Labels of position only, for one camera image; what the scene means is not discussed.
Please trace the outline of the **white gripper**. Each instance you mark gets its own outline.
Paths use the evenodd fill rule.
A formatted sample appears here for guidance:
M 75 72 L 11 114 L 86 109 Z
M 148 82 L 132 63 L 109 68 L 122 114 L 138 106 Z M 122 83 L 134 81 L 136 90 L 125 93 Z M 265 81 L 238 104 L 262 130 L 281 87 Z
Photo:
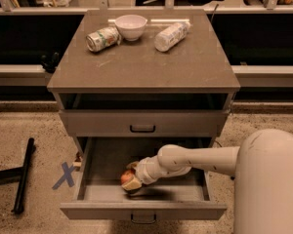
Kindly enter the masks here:
M 165 176 L 165 170 L 160 166 L 156 156 L 147 157 L 143 160 L 131 162 L 126 166 L 127 170 L 136 170 L 134 180 L 122 186 L 126 191 L 137 190 L 142 187 L 142 183 L 149 185 L 155 183 Z

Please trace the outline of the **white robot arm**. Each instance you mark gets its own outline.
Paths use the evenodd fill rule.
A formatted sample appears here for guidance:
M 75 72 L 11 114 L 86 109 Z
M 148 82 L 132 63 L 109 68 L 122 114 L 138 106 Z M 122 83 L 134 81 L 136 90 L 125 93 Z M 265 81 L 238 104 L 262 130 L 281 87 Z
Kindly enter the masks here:
M 192 169 L 234 178 L 234 234 L 293 234 L 292 134 L 260 130 L 238 147 L 164 145 L 155 156 L 129 164 L 121 186 L 132 192 Z

